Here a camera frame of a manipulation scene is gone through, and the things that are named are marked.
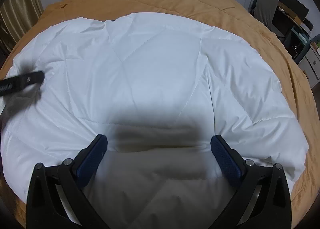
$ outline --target blue textured pad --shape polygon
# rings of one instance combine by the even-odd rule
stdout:
[[[239,188],[241,185],[241,170],[227,149],[215,136],[211,139],[211,151],[230,185]]]
[[[76,184],[78,187],[84,187],[89,183],[107,148],[108,140],[105,136],[101,136],[76,170]]]

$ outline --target silver screw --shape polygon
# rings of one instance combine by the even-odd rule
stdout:
[[[249,167],[251,167],[251,166],[254,165],[254,161],[253,161],[253,160],[249,160],[249,159],[246,160],[245,163],[246,163]]]
[[[276,163],[276,168],[277,169],[282,169],[282,165],[280,163]]]
[[[42,163],[37,163],[37,164],[35,165],[35,168],[36,168],[36,169],[41,169],[41,168],[42,168]]]
[[[66,165],[66,166],[70,165],[71,163],[72,163],[72,159],[65,159],[63,161],[63,164]]]

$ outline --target orange bedsheet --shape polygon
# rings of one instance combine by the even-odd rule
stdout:
[[[132,12],[162,12],[188,17],[244,38],[278,76],[282,93],[309,143],[306,170],[292,191],[292,227],[306,214],[320,186],[320,122],[305,75],[276,35],[252,17],[235,0],[63,0],[47,7],[38,23],[18,42],[0,71],[4,78],[17,53],[38,33],[65,20],[85,17],[105,21]],[[0,181],[0,195],[17,220],[25,226],[25,204]]]

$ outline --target gold curtain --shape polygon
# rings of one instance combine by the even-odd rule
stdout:
[[[5,0],[0,8],[0,38],[9,51],[43,13],[40,0]]]

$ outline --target white comforter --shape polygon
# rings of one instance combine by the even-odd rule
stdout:
[[[40,90],[2,100],[4,176],[26,201],[33,167],[108,151],[86,196],[111,228],[207,228],[233,189],[210,151],[221,134],[244,159],[284,166],[290,190],[308,145],[278,78],[242,38],[200,22],[135,13],[50,27],[8,73],[43,70]]]

